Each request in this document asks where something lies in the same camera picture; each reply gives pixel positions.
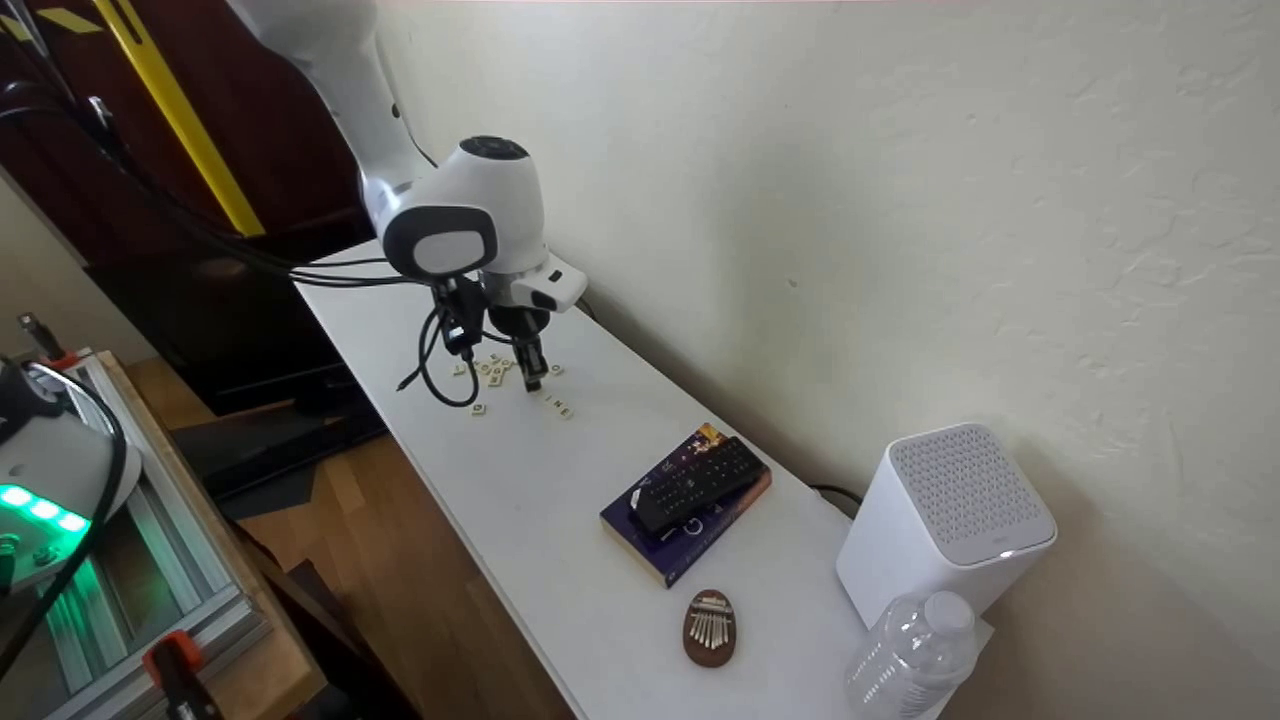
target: wall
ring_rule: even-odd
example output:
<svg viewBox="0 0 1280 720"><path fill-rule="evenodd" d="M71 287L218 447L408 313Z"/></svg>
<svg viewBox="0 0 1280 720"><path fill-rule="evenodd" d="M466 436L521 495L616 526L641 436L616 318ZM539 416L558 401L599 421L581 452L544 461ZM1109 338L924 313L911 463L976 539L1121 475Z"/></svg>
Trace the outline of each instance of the wall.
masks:
<svg viewBox="0 0 1280 720"><path fill-rule="evenodd" d="M15 313L35 313L66 346L113 346L125 360L152 356L146 338L80 273L66 240L0 170L0 350L32 350Z"/></svg>
<svg viewBox="0 0 1280 720"><path fill-rule="evenodd" d="M387 12L417 134L521 134L591 307L799 475L999 430L1063 539L957 715L1280 712L1280 4Z"/></svg>

